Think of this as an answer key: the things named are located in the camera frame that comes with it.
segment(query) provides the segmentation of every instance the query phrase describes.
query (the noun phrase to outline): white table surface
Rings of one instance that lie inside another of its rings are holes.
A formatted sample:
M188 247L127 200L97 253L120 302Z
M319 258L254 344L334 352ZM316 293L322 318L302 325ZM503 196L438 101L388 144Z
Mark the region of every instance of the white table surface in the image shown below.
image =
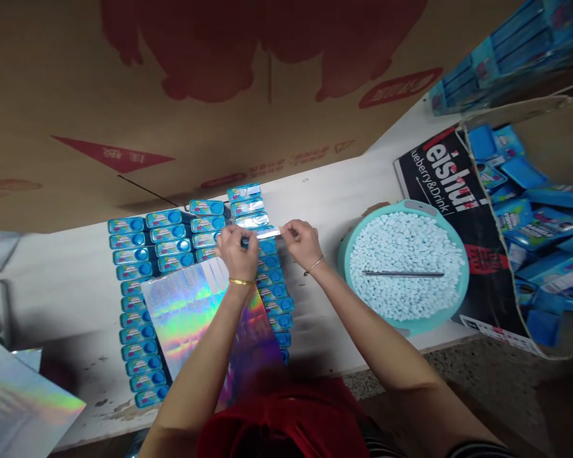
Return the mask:
M363 156L263 184L272 223L308 220L318 228L328 261L335 264L340 240L368 207L403 198L393 161L459 119L435 118L428 103L420 101ZM296 304L292 370L313 377L366 369L315 281L303 277L284 248L280 256ZM105 223L24 236L0 279L10 289L18 347L43 346L47 356L65 362L76 378L76 395L87 403L57 449L150 426L157 408L135 406L120 357L121 294ZM446 323L411 342L425 351L473 334Z

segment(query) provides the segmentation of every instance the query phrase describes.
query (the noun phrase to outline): woman's left hand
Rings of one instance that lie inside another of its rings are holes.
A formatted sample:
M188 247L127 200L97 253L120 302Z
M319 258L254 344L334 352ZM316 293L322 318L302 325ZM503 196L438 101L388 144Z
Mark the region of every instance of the woman's left hand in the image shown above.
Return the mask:
M242 247L242 237L248 237L248 249ZM257 234L240 226L230 225L216 238L215 253L221 258L229 277L234 280L255 281L259 259Z

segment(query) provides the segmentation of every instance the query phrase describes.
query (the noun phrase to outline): open cardboard box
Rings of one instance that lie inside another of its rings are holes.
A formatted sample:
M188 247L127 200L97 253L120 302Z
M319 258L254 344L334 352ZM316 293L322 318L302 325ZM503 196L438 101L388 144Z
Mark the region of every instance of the open cardboard box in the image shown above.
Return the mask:
M573 313L564 314L552 348L533 342L522 319L505 240L469 148L467 132L486 123L492 128L511 124L527 158L551 183L573 184L573 99L558 96L495 108L440 132L395 161L401 187L407 198L437 207L465 244L469 289L452 320L544 357L571 357ZM436 158L448 155L448 162L439 164Z
M0 230L359 156L520 3L0 2Z

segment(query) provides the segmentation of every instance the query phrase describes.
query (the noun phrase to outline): holographic sheet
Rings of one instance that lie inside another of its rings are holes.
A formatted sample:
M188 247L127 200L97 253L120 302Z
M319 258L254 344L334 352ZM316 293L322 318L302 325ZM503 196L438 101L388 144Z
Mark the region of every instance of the holographic sheet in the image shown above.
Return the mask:
M225 263L213 258L142 283L146 306L173 380L214 318L228 278ZM283 381L286 368L278 342L261 297L254 290L240 318L218 408Z
M11 352L19 361L28 366L34 372L40 371L40 359L43 355L43 349L28 349Z
M85 408L0 345L0 458L44 458Z

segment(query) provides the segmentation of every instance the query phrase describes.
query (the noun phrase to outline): bowl handle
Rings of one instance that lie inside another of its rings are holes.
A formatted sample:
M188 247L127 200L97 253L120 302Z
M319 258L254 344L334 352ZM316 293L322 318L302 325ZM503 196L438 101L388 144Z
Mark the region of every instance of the bowl handle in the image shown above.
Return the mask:
M431 207L431 205L424 204L423 202L405 199L399 203L403 204L407 209L423 211L433 218L437 216L437 209L435 207Z

